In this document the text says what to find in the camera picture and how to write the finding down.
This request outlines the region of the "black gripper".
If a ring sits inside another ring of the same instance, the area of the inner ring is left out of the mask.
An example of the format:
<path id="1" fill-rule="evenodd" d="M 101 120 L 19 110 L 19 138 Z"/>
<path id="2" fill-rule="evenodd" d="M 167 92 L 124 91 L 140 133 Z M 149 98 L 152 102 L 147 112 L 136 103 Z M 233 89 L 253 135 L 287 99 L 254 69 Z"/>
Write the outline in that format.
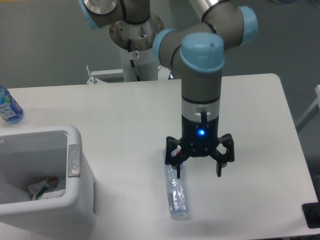
<path id="1" fill-rule="evenodd" d="M 222 168 L 226 167 L 228 162 L 235 161 L 235 145 L 230 133 L 218 138 L 219 117 L 202 124 L 182 116 L 181 123 L 180 139 L 166 137 L 165 164 L 175 168 L 177 178 L 180 179 L 181 165 L 188 158 L 211 156 L 216 160 L 216 174 L 221 177 Z M 217 150 L 219 144 L 226 148 L 224 154 Z"/>

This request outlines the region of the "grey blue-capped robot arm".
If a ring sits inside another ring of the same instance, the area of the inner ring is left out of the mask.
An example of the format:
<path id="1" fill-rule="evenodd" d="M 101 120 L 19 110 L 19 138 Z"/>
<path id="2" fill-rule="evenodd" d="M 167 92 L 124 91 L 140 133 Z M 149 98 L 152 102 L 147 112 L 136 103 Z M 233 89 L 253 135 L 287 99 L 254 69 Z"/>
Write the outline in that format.
<path id="1" fill-rule="evenodd" d="M 91 28 L 109 26 L 126 82 L 156 81 L 158 66 L 181 80 L 181 138 L 166 138 L 165 164 L 180 171 L 188 158 L 210 156 L 216 172 L 235 159 L 230 134 L 218 135 L 224 52 L 253 40 L 258 20 L 230 0 L 193 0 L 201 22 L 166 29 L 148 0 L 81 0 Z"/>

